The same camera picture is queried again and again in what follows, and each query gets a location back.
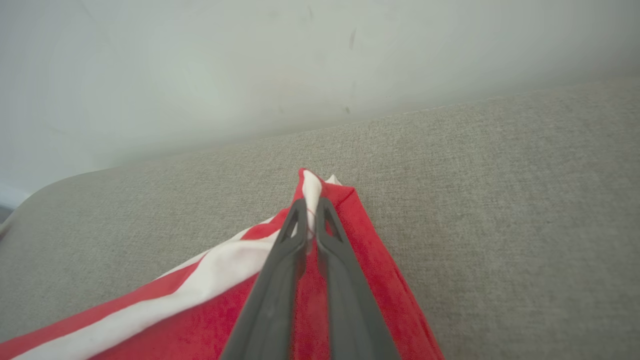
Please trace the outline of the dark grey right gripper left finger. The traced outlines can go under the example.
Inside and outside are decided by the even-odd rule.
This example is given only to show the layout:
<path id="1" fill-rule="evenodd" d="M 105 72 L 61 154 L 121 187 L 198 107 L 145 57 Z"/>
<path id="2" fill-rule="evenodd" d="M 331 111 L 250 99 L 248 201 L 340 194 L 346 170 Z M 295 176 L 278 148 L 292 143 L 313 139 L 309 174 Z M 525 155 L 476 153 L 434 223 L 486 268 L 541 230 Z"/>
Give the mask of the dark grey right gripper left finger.
<path id="1" fill-rule="evenodd" d="M 290 360 L 298 281 L 306 271 L 307 204 L 291 205 L 220 360 Z"/>

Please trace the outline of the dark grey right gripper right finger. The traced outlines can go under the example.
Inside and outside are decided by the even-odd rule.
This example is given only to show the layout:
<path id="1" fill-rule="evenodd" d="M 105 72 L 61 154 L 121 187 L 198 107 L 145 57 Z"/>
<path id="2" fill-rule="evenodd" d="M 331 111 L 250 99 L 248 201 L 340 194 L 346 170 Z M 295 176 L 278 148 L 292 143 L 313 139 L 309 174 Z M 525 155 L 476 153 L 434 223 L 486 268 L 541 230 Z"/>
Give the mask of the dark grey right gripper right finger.
<path id="1" fill-rule="evenodd" d="M 318 269 L 327 285 L 331 360 L 401 360 L 333 203 L 316 210 Z"/>

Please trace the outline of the red white striped garment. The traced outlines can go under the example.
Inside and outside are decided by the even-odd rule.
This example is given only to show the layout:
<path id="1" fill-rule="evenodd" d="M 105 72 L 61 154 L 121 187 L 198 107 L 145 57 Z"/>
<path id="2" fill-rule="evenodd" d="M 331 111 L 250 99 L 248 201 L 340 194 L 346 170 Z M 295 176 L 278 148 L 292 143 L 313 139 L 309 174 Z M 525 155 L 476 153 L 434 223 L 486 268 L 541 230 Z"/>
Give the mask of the red white striped garment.
<path id="1" fill-rule="evenodd" d="M 290 360 L 332 360 L 327 283 L 316 241 L 320 198 L 328 198 L 338 214 L 400 360 L 444 360 L 354 187 L 305 168 L 291 202 L 306 201 L 308 245 L 295 294 Z M 291 205 L 128 294 L 0 342 L 0 360 L 220 360 Z"/>

